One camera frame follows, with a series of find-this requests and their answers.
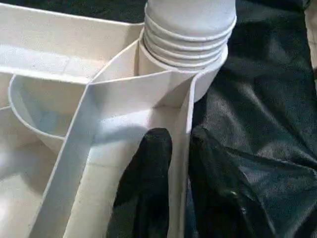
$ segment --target black fabric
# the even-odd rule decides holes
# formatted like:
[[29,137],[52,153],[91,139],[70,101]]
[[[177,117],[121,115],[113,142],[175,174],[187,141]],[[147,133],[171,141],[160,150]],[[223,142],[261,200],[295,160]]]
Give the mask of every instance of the black fabric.
[[1,0],[3,3],[124,22],[143,22],[147,0]]
[[317,236],[317,101],[304,13],[275,6],[237,1],[228,60],[195,105],[190,179],[203,238]]
[[146,133],[120,179],[107,238],[165,238],[172,140],[164,128]]

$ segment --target white plastic divider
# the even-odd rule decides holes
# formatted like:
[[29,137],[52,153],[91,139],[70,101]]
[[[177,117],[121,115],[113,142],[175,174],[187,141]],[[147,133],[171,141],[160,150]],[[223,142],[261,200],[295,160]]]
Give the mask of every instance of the white plastic divider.
[[0,71],[69,75],[87,83],[142,27],[0,3]]
[[14,76],[8,98],[17,118],[58,154],[85,86]]
[[0,73],[0,108],[9,106],[8,87],[12,74]]
[[[177,145],[184,128],[175,122],[185,124],[184,112],[180,112],[187,111],[186,106],[182,110],[181,107],[190,79],[185,88],[182,83],[174,85],[175,76],[179,75],[166,71],[87,87],[31,238],[102,237],[121,174],[143,135],[153,127],[167,128],[176,148],[173,161],[178,162],[172,162],[170,172],[174,176],[171,189],[175,189],[171,191],[171,213],[179,207],[182,189],[175,187],[175,179],[181,165],[177,165],[176,157],[183,153],[183,146]],[[183,87],[183,93],[173,95],[178,87]],[[170,237],[174,237],[179,232],[178,214],[171,217]]]
[[139,49],[140,41],[136,40],[125,48],[96,75],[93,82],[105,82],[114,79],[142,76],[166,71],[150,60],[145,60]]
[[56,155],[13,114],[0,109],[0,237],[25,237],[43,201]]

